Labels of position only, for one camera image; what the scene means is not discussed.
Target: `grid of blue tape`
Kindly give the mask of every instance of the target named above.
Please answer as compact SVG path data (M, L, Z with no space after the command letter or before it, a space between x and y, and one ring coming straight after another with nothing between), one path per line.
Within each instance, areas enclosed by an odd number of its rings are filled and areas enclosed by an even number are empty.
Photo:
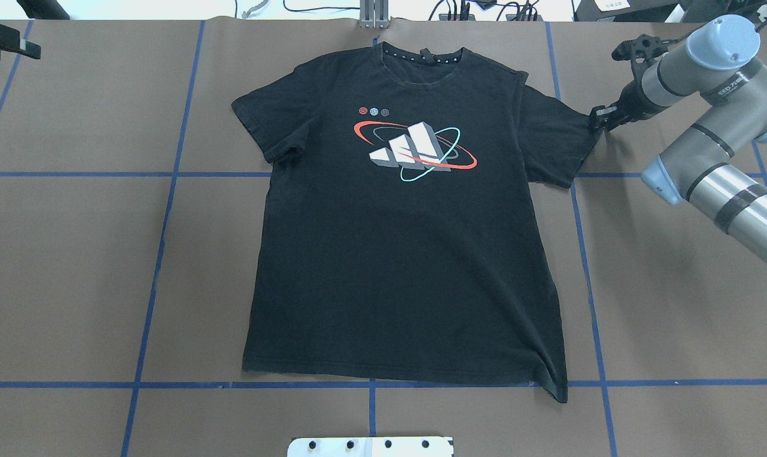
M25 29L24 38L28 38L32 29L33 21L29 21ZM377 381L369 379L368 381L277 381L277 382L156 382L142 381L143 360L145 359L146 347L148 345L149 329L152 323L152 311L154 310L155 297L157 294L157 280L161 271L163 252L166 247L166 227L169 223L169 214L171 214L172 203L174 200L174 188L177 179L180 177L267 177L270 173L263 171L180 171L180 160L183 155L183 142L186 136L186 126L188 124L189 110L192 106L192 95L194 93L195 76L197 76L197 65L200 61L200 47L203 41L206 21L200 21L200 29L197 36L197 47L195 47L194 61L192 64L192 74L189 79L188 93L186 97L186 106L183 112L183 122L180 128L180 138L178 139L177 151L174 157L174 168L172 171L0 171L0 177L171 177L169 185L169 196L166 201L166 210L163 217L160 245L158 247L157 258L155 261L154 274L152 274L152 288L150 290L145 323L143 323L143 333L141 337L140 350L138 354L138 363L136 375L132 382L82 382L82 381L0 381L0 388L125 388L131 390L130 409L127 418L127 427L122 441L121 455L126 457L129 449L129 442L134 423L134 415L138 403L138 394L143 388L232 388L233 390L259 390L259 388L364 388L369 390L369 434L377 434L377 414L376 414L376 390L377 388L481 388L481 385L456 385L456 384L436 384L430 382L416 381ZM551 63L552 77L554 83L555 96L560 99L560 84L558 84L558 69L555 64L554 44L552 30L549 23L546 23L546 37L549 50L549 63ZM20 64L20 55L15 57L13 66L0 96L0 115L10 86L14 81L18 64ZM757 144L752 142L752 148L755 151L756 160L760 173L748 173L751 177L758 177L764 180L767 186L767 171L764 167L761 154ZM579 173L579 178L638 178L639 173ZM601 350L600 331L598 327L598 315L595 312L594 295L592 294L592 283L589 276L589 260L586 255L586 243L584 243L583 226L580 220L580 208L577 200L577 186L572 185L572 210L574 211L575 226L577 226L578 243L580 245L580 258L586 275L586 286L589 291L589 309L592 315L592 332L594 338L595 354L598 364L598 381L569 381L569 387L581 388L591 387L600 388L603 394L603 407L606 416L606 432L609 439L610 452L612 457L617 456L617 446L615 443L614 425L612 422L612 406L609 399L609 387L678 387L679 385L767 385L767 379L670 379L670 380L608 380L603 365L603 351ZM499 385L499 387L509 388L531 388L535 385L530 383Z

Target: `gray cylindrical robot link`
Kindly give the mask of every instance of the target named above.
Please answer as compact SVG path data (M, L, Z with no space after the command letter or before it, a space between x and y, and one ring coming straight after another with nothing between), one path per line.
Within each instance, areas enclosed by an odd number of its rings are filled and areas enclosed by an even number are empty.
M753 139L767 142L767 67L742 17L717 18L649 67L644 95L669 107L700 92L712 106L642 173L671 204L688 200L767 263L767 188L728 164Z

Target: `short sleeve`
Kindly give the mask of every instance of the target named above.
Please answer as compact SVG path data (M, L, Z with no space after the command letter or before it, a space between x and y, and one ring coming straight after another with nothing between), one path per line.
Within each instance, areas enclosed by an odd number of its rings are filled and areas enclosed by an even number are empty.
M286 154L304 150L314 108L318 106L313 62L232 102L233 113L271 164Z
M589 116L523 86L518 133L527 178L569 189L601 131L589 128Z

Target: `blue tape line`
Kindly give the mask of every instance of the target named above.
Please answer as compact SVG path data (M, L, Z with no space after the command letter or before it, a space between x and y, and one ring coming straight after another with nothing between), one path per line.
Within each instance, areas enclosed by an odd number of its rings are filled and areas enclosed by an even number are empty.
M0 388L132 388L132 382L0 381Z
M546 42L549 47L549 63L552 65L552 81L555 85L555 96L561 99L560 84L558 84L558 70L555 66L555 50L552 41L552 29L549 22L546 26ZM589 291L589 309L592 313L592 337L594 339L594 352L598 359L598 374L600 376L600 390L603 394L603 411L606 414L606 434L609 437L609 450L612 457L617 457L617 442L615 440L615 425L612 421L612 405L609 402L609 388L606 386L606 371L603 366L603 349L600 344L600 331L598 329L598 315L594 309L594 295L592 294L592 279L589 276L589 261L586 260L586 243L584 243L583 226L580 222L580 208L578 208L577 191L575 183L572 183L572 209L575 211L575 228L578 232L578 244L580 245L580 262L583 265L584 274L586 274L586 289Z
M0 171L0 177L170 177L171 171Z
M0 381L0 388L133 388L135 382L119 381ZM749 379L632 379L609 381L569 381L569 387L680 387L680 385L767 385L767 378ZM510 385L457 385L436 384L418 381L267 381L267 382L229 382L229 381L142 381L139 390L209 390L210 388L229 388L230 390L264 390L265 388L536 388L536 384Z
M155 296L157 295L157 277L161 272L163 262L163 252L166 248L166 226L169 225L169 214L172 211L174 202L174 188L177 185L178 171L180 170L180 159L183 155L183 142L186 139L186 126L188 125L188 113L192 108L192 95L194 95L194 82L197 77L197 64L200 61L200 46L203 43L203 32L206 29L206 21L200 21L200 31L197 33L197 48L194 52L194 63L192 64L192 75L188 82L188 93L186 94L186 107L183 111L183 122L180 125L180 138L178 139L177 153L174 156L174 168L172 170L172 182L169 185L169 197L166 199L166 211L163 214L163 226L161 228L161 241L157 247L157 259L155 260L155 271L152 273L152 288L149 291L149 304L146 309L146 321L143 323L143 334L140 340L140 351L138 354L138 365L136 374L134 374L134 385L132 387L132 398L130 400L130 410L127 416L127 428L124 431L124 439L121 446L121 457L127 457L129 452L129 442L132 434L132 423L134 423L134 413L138 405L138 390L140 379L143 374L143 359L146 356L146 347L149 341L149 329L152 326L152 312L155 309Z
M0 171L0 177L172 177L172 171ZM270 177L270 171L179 171L178 177Z
M552 29L549 28L549 22L546 26L546 46L549 49L549 64L552 66L552 82L555 84L555 98L561 99L561 88L558 86L558 67L555 65L555 50L552 44Z
M654 379L607 381L609 387L679 387L680 385L767 385L767 379Z
M764 167L764 161L761 160L761 151L758 150L758 144L755 140L751 141L752 150L755 152L755 161L758 162L758 169L761 170L761 177L764 178L764 185L767 187L767 174L766 167Z
M27 40L30 35L30 29L33 28L33 21L29 20L27 28L25 28L25 34L23 39ZM6 104L6 96L8 96L8 90L11 88L11 82L14 81L14 75L17 74L17 67L20 66L20 59L22 55L18 54L14 58L14 65L11 66L11 72L8 74L8 80L6 81L6 87L3 88L3 94L0 95L0 113L3 111L3 105Z
M369 379L369 436L377 437L377 411L375 411L377 403L377 382L375 378Z
M580 262L586 274L586 289L589 291L589 310L592 313L592 338L594 339L594 352L598 359L598 376L600 376L600 390L603 394L603 411L606 414L606 432L609 436L609 449L612 457L617 457L617 443L615 441L615 425L612 420L612 405L609 402L609 388L606 384L606 370L603 365L603 347L600 343L600 329L598 329L598 313L594 309L594 295L592 293L592 278L589 275L589 261L586 258L586 243L584 242L583 224L580 220L580 208L578 207L577 190L572 184L572 208L575 211L575 228L578 232L578 244L580 245Z
M270 171L180 171L178 173L180 177L203 177L203 178L218 178L218 177L270 177Z

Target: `t-shirt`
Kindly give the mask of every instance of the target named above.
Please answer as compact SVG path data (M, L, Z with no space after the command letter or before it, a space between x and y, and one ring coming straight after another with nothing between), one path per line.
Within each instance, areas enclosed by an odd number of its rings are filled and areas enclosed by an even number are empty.
M527 76L377 43L233 101L273 164L243 370L534 381L566 402L528 183L568 189L598 136Z

